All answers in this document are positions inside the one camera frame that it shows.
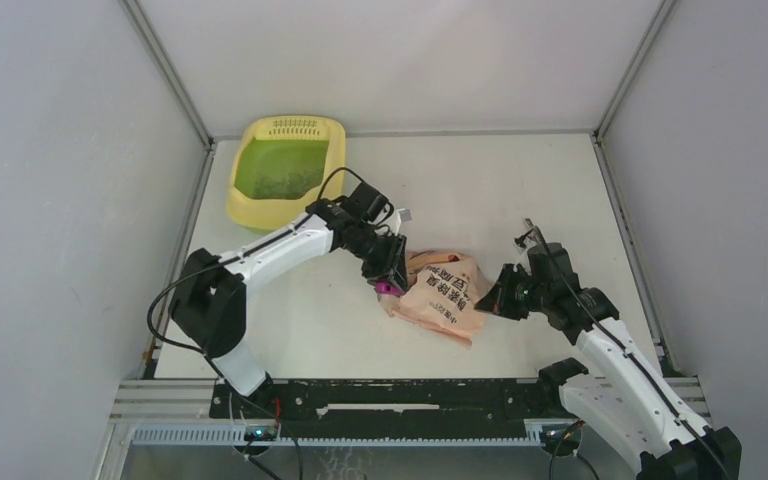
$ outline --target litter box vent slots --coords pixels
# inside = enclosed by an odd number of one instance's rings
[[[308,118],[279,118],[272,121],[268,131],[273,140],[326,140],[318,120]]]

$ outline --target white wall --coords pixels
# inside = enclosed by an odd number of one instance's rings
[[[143,0],[214,135],[590,129],[660,0]]]
[[[116,2],[0,2],[0,479],[89,476],[201,150]]]
[[[607,146],[681,366],[768,478],[768,2],[681,2]]]

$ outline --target crumpled bag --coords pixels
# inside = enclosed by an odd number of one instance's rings
[[[475,260],[457,252],[407,252],[407,273],[407,293],[379,298],[384,311],[471,346],[485,320],[475,303],[492,286]]]

